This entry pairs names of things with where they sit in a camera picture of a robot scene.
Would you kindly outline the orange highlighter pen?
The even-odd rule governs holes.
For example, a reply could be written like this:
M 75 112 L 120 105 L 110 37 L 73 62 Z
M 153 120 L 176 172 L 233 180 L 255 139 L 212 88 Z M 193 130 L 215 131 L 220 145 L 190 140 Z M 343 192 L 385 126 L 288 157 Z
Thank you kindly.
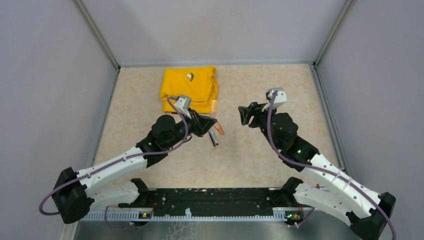
M 221 127 L 221 125 L 219 123 L 216 123 L 214 125 L 216 131 L 220 134 L 220 135 L 224 135 L 225 131 L 223 130 L 223 128 Z

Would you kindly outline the orange highlighter cap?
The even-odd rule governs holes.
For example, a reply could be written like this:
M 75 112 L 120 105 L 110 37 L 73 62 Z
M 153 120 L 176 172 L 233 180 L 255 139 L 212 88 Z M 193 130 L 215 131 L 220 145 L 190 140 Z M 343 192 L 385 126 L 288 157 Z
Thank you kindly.
M 212 112 L 216 112 L 217 111 L 217 106 L 218 106 L 218 101 L 216 99 L 212 100 L 212 102 L 211 102 L 211 111 Z

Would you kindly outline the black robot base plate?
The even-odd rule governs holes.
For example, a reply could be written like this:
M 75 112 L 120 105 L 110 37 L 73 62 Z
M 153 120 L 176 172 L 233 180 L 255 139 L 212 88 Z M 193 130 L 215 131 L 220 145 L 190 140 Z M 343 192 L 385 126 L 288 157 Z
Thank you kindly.
M 122 209 L 144 208 L 142 219 L 182 221 L 259 220 L 283 221 L 288 227 L 300 226 L 312 212 L 294 199 L 295 179 L 283 187 L 242 188 L 151 188 L 133 178 L 139 196 L 131 203 L 119 203 Z

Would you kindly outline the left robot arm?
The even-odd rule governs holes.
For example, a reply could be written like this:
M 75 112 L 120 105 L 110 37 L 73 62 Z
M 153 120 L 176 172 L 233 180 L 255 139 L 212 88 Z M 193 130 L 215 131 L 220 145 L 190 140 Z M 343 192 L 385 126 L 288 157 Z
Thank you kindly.
M 72 224 L 97 208 L 133 203 L 138 207 L 146 206 L 150 193 L 142 180 L 105 187 L 130 173 L 159 163 L 184 144 L 190 135 L 201 138 L 217 122 L 215 118 L 199 115 L 191 108 L 187 114 L 181 115 L 179 122 L 170 115 L 162 115 L 151 126 L 147 136 L 126 152 L 89 168 L 74 170 L 68 167 L 62 170 L 51 194 L 57 214 L 63 223 Z

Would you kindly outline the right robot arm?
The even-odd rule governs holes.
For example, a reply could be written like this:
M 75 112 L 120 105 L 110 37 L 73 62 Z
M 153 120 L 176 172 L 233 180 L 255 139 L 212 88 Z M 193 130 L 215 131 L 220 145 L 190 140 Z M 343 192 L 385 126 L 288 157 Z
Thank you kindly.
M 390 228 L 392 239 L 397 239 L 390 220 L 396 198 L 389 192 L 378 193 L 354 180 L 314 145 L 298 136 L 299 127 L 288 113 L 265 110 L 266 106 L 257 102 L 239 106 L 241 124 L 259 128 L 283 163 L 325 188 L 319 190 L 292 177 L 289 179 L 292 186 L 281 193 L 283 203 L 319 209 L 342 221 L 362 240 L 378 240 L 386 226 Z

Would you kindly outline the thin black pen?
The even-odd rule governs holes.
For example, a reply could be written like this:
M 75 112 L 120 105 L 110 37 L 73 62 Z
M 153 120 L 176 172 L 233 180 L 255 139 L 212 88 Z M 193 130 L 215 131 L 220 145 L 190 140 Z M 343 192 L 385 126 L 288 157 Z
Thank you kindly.
M 213 147 L 216 147 L 218 145 L 218 142 L 217 142 L 217 138 L 216 138 L 215 133 L 212 130 L 210 130 L 208 132 L 208 135 L 210 137 L 210 140 L 212 142 Z

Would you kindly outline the white marker pen black tip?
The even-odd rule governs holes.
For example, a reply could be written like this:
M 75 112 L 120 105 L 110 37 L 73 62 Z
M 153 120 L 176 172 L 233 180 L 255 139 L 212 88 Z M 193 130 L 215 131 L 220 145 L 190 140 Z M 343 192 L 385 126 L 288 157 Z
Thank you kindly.
M 211 135 L 211 139 L 213 141 L 213 145 L 215 147 L 218 146 L 219 145 L 218 139 L 217 139 L 217 136 L 216 136 L 216 134 L 215 134 L 215 132 L 213 130 L 210 132 L 210 135 Z

